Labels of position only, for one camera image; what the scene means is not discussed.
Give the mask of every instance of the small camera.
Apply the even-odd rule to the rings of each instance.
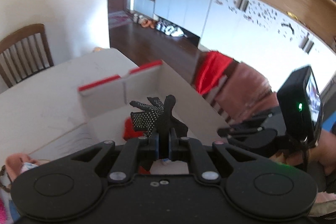
[[[293,71],[277,93],[292,141],[313,148],[320,138],[323,104],[310,66]]]

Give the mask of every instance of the dark wooden floor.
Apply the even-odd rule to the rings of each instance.
[[[169,37],[135,23],[110,29],[110,46],[138,66],[162,59],[189,83],[201,52],[185,37]]]

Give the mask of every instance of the blue object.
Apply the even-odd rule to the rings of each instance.
[[[333,124],[336,122],[336,111],[330,115],[328,119],[322,124],[322,128],[326,131],[331,131]]]
[[[9,200],[9,210],[10,210],[10,215],[14,222],[21,217],[12,200]]]

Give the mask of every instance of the device screen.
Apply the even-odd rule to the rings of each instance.
[[[310,110],[311,120],[316,123],[320,113],[321,101],[313,74],[311,74],[309,77],[306,87],[306,93],[308,96],[308,106]]]

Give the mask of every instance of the white box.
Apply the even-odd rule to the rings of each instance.
[[[124,144],[125,120],[131,112],[141,111],[129,102],[150,104],[147,97],[159,97],[164,102],[170,94],[176,98],[173,115],[188,126],[188,136],[199,139],[203,145],[221,140],[217,129],[228,127],[225,119],[162,61],[131,70],[123,78],[117,75],[81,86],[78,91],[90,133],[99,141],[113,140],[116,145]]]

